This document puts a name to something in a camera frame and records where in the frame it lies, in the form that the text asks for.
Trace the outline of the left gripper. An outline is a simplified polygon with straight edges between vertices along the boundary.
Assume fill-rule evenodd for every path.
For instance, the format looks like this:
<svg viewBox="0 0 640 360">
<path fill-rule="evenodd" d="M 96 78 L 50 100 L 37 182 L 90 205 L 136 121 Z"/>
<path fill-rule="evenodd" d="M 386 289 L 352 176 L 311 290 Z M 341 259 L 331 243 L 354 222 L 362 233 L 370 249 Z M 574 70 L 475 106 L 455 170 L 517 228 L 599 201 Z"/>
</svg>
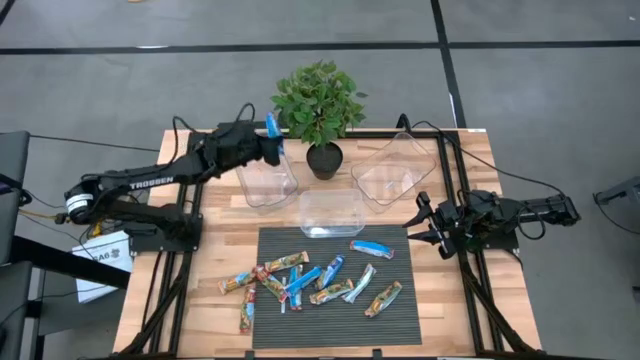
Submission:
<svg viewBox="0 0 640 360">
<path fill-rule="evenodd" d="M 274 141 L 268 137 L 261 139 L 251 122 L 223 123 L 207 137 L 208 171 L 223 174 L 262 157 L 270 166 L 278 166 L 281 163 L 279 150 L 263 154 L 261 145 L 264 149 L 273 149 Z"/>
</svg>

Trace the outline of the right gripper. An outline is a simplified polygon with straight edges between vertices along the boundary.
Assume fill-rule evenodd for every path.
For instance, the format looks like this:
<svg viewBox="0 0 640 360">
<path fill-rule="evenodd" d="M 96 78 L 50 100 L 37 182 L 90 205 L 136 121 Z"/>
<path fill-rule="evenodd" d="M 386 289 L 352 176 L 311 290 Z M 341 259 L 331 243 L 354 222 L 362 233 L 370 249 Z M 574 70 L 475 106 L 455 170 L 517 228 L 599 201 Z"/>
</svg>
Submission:
<svg viewBox="0 0 640 360">
<path fill-rule="evenodd" d="M 421 191 L 416 197 L 417 214 L 402 225 L 403 228 L 413 227 L 423 223 L 432 213 L 431 199 L 427 192 Z M 428 242 L 438 246 L 438 253 L 442 259 L 449 259 L 456 254 L 471 238 L 470 218 L 451 200 L 440 203 L 435 210 L 435 228 L 425 232 L 418 232 L 408 236 L 411 240 Z"/>
</svg>

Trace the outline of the blue white granola bar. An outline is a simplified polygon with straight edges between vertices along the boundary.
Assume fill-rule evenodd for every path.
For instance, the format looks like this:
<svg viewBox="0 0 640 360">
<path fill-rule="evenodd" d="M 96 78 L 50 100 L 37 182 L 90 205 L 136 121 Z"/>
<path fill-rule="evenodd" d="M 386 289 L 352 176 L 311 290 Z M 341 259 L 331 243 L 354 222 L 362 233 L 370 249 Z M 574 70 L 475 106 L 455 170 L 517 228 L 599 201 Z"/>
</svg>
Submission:
<svg viewBox="0 0 640 360">
<path fill-rule="evenodd" d="M 350 243 L 350 249 L 388 260 L 392 259 L 395 255 L 395 250 L 393 248 L 369 241 L 354 240 Z"/>
<path fill-rule="evenodd" d="M 316 290 L 320 291 L 325 289 L 335 279 L 343 264 L 344 256 L 337 255 L 317 278 L 315 282 Z"/>
</svg>

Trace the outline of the white silver granola bar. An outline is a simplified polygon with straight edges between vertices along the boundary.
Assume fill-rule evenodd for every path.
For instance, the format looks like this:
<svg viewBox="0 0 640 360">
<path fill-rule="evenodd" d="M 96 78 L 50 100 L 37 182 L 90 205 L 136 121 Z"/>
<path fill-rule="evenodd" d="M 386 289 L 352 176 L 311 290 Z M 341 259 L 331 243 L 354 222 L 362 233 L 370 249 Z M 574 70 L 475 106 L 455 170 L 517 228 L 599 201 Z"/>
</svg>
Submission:
<svg viewBox="0 0 640 360">
<path fill-rule="evenodd" d="M 350 304 L 353 304 L 357 297 L 364 291 L 364 289 L 370 284 L 377 270 L 369 263 L 366 265 L 362 276 L 357 281 L 355 287 L 347 294 L 342 296 L 342 299 Z"/>
</svg>

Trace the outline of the red green granola bar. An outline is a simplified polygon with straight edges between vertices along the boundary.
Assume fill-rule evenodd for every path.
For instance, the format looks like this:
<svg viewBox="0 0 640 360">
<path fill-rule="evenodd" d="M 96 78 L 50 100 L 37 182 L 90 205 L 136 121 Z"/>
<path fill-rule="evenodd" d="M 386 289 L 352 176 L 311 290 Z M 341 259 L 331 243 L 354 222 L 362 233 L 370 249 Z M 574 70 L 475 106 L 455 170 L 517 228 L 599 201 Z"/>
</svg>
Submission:
<svg viewBox="0 0 640 360">
<path fill-rule="evenodd" d="M 294 267 L 296 265 L 305 264 L 308 262 L 309 262 L 308 253 L 306 251 L 302 251 L 299 253 L 278 258 L 273 261 L 265 262 L 264 267 L 268 272 L 273 273 L 273 272 Z"/>
<path fill-rule="evenodd" d="M 239 331 L 241 334 L 246 334 L 251 330 L 254 319 L 255 300 L 255 285 L 251 284 L 246 286 L 240 312 Z"/>
<path fill-rule="evenodd" d="M 242 272 L 225 280 L 218 282 L 218 288 L 222 295 L 249 285 L 255 281 L 256 274 L 254 271 Z"/>
<path fill-rule="evenodd" d="M 283 303 L 288 295 L 285 286 L 277 280 L 263 265 L 255 267 L 255 275 L 259 282 L 266 287 L 280 303 Z"/>
</svg>

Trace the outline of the blue red-tipped granola bar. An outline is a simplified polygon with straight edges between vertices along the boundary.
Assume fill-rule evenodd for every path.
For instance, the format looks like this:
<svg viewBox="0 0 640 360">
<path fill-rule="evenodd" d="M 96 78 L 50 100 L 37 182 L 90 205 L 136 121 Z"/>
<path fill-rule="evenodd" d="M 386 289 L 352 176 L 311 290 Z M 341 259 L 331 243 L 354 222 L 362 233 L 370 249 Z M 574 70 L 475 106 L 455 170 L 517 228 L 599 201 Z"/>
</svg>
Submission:
<svg viewBox="0 0 640 360">
<path fill-rule="evenodd" d="M 295 265 L 290 271 L 290 283 L 295 283 L 302 275 L 303 265 Z M 300 287 L 295 287 L 292 290 L 292 295 L 289 297 L 290 309 L 292 311 L 302 310 L 302 290 Z"/>
</svg>

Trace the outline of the narrow clear plastic bin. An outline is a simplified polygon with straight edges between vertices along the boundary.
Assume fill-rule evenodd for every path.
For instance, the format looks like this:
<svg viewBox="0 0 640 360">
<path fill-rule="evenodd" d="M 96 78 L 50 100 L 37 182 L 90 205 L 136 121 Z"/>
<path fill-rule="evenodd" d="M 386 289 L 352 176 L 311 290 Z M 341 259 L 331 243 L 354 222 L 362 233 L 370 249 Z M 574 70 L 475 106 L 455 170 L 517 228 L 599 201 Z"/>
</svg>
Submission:
<svg viewBox="0 0 640 360">
<path fill-rule="evenodd" d="M 253 208 L 266 208 L 286 202 L 298 189 L 298 181 L 291 169 L 288 158 L 284 152 L 280 155 L 281 163 L 278 166 L 270 166 L 265 163 L 263 157 L 260 160 L 248 162 L 245 166 L 236 168 L 236 174 L 240 181 L 247 204 Z"/>
</svg>

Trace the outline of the wide clear plastic bin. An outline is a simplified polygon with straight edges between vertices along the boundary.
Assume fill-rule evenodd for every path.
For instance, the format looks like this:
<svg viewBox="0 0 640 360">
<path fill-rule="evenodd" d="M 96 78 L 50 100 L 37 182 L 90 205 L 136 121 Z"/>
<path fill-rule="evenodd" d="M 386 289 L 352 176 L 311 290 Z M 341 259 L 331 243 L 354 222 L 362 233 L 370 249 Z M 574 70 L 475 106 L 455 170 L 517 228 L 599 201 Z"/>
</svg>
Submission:
<svg viewBox="0 0 640 360">
<path fill-rule="evenodd" d="M 436 167 L 432 155 L 409 133 L 401 132 L 351 168 L 355 187 L 375 213 L 387 211 Z"/>
</svg>

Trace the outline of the green potted plant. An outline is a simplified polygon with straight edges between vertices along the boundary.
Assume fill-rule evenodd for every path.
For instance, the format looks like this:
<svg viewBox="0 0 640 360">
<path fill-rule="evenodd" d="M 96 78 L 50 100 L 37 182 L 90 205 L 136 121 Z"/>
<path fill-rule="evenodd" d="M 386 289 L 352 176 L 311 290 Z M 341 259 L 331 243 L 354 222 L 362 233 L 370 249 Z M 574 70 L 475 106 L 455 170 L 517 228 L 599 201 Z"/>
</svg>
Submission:
<svg viewBox="0 0 640 360">
<path fill-rule="evenodd" d="M 360 101 L 367 96 L 335 62 L 319 60 L 278 80 L 270 100 L 279 125 L 309 145 L 306 162 L 314 176 L 329 180 L 344 159 L 336 141 L 366 119 Z"/>
</svg>

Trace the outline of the small frosted plastic bin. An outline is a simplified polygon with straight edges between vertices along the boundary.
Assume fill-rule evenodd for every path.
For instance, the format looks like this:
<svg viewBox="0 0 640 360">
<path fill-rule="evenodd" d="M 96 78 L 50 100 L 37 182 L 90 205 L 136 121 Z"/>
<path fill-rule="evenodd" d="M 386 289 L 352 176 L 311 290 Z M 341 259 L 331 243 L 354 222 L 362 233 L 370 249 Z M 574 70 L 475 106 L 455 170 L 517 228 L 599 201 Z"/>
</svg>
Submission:
<svg viewBox="0 0 640 360">
<path fill-rule="evenodd" d="M 355 189 L 305 191 L 300 197 L 299 225 L 308 238 L 355 236 L 366 225 L 362 195 Z"/>
</svg>

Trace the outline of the dark ribbed placemat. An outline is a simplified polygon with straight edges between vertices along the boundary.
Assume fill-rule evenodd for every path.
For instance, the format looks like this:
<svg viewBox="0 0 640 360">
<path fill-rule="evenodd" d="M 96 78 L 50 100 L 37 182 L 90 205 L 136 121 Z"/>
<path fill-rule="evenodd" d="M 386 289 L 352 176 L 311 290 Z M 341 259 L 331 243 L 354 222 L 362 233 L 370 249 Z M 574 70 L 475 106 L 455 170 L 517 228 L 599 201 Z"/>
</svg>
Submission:
<svg viewBox="0 0 640 360">
<path fill-rule="evenodd" d="M 303 290 L 302 310 L 281 314 L 274 295 L 259 285 L 256 290 L 252 347 L 255 349 L 318 348 L 346 346 L 420 345 L 421 330 L 407 231 L 397 225 L 366 226 L 355 237 L 395 250 L 392 259 L 371 256 L 350 249 L 348 237 L 311 239 L 297 227 L 262 228 L 259 231 L 257 260 L 266 262 L 285 255 L 306 251 L 309 271 L 326 267 L 337 255 L 345 262 L 337 283 L 349 278 L 356 282 L 367 264 L 377 270 L 371 283 L 353 304 L 337 298 L 313 305 L 309 296 L 313 285 Z M 374 298 L 394 281 L 403 289 L 379 315 L 368 318 L 364 311 Z"/>
</svg>

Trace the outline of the grey metal stand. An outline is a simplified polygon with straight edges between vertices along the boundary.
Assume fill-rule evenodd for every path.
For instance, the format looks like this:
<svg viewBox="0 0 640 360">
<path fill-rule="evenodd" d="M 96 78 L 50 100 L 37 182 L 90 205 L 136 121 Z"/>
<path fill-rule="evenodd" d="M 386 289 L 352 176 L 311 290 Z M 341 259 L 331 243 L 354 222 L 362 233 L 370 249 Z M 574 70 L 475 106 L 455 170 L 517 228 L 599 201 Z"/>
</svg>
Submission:
<svg viewBox="0 0 640 360">
<path fill-rule="evenodd" d="M 640 176 L 627 179 L 609 189 L 592 194 L 593 201 L 600 213 L 615 227 L 634 235 L 640 235 L 640 231 L 632 230 L 621 225 L 611 218 L 603 209 L 603 205 L 608 205 L 612 200 L 627 198 L 633 205 L 640 207 Z"/>
</svg>

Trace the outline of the white printed paper sheet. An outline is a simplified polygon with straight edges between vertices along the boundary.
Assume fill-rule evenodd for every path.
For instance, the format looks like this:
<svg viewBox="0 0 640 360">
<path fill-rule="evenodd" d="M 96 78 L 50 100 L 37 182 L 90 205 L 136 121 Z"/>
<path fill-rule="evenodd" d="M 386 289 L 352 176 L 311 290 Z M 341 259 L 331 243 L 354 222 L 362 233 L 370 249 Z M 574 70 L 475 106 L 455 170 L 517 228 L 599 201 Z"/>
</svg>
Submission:
<svg viewBox="0 0 640 360">
<path fill-rule="evenodd" d="M 133 268 L 133 258 L 129 250 L 129 235 L 124 231 L 92 238 L 84 245 L 73 247 L 71 253 L 128 273 Z M 78 302 L 81 304 L 89 303 L 116 290 L 114 286 L 83 279 L 76 280 L 76 287 Z"/>
</svg>

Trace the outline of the black floor beam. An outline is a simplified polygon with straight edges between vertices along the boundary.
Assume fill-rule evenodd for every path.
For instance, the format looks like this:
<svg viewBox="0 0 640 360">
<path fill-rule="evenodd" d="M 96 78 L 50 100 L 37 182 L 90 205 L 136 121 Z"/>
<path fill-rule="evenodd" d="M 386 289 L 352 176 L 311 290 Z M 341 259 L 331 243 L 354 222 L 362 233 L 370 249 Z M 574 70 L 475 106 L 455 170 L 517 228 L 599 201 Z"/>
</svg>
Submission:
<svg viewBox="0 0 640 360">
<path fill-rule="evenodd" d="M 37 268 L 73 278 L 126 289 L 130 273 L 96 260 L 73 255 L 56 248 L 14 235 L 3 255 L 3 262 L 30 262 Z"/>
</svg>

